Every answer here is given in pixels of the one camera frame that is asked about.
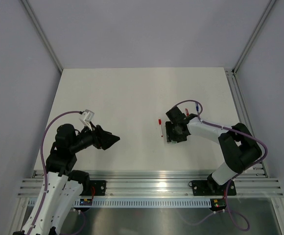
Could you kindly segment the thin white red marker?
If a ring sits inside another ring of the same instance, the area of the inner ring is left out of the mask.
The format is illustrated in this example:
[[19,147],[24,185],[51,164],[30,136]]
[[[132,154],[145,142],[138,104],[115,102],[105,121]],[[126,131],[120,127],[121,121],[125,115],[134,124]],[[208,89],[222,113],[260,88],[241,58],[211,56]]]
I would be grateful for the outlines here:
[[161,137],[163,137],[163,129],[162,129],[162,125],[159,125],[159,129],[160,129],[160,134],[161,134]]

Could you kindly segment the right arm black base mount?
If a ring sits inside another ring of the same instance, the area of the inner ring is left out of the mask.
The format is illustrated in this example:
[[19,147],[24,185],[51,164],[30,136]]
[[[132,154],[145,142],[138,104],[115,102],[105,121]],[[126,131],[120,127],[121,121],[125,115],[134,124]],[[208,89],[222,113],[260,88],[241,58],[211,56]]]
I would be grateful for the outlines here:
[[236,196],[237,191],[234,182],[231,182],[228,189],[227,183],[217,185],[208,180],[192,180],[188,182],[192,189],[193,196]]

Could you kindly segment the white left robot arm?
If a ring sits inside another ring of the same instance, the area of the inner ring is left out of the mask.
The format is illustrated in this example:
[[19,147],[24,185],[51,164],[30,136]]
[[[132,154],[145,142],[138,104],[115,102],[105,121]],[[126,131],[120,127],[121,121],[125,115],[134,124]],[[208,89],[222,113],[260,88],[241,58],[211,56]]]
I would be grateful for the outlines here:
[[80,195],[95,194],[87,172],[74,170],[76,154],[90,146],[107,150],[120,137],[100,125],[84,127],[79,133],[71,124],[57,128],[55,141],[44,166],[44,180],[34,208],[16,235],[58,235],[74,201]]

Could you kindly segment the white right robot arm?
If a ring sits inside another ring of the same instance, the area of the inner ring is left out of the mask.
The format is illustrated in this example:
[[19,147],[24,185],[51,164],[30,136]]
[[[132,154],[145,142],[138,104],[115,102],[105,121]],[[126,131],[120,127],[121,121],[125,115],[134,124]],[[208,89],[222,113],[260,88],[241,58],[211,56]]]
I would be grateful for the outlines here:
[[258,142],[248,128],[237,123],[231,128],[204,121],[196,114],[188,116],[175,106],[166,112],[167,142],[184,142],[188,136],[199,136],[219,144],[224,162],[208,176],[208,190],[219,194],[234,176],[248,169],[262,155]]

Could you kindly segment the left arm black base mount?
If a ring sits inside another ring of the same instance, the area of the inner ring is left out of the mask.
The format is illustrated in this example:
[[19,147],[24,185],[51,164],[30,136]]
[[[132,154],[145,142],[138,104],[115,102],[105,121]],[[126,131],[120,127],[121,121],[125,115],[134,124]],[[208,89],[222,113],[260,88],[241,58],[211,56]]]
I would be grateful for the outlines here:
[[105,180],[90,180],[83,184],[83,191],[81,196],[104,196],[106,192],[106,181]]

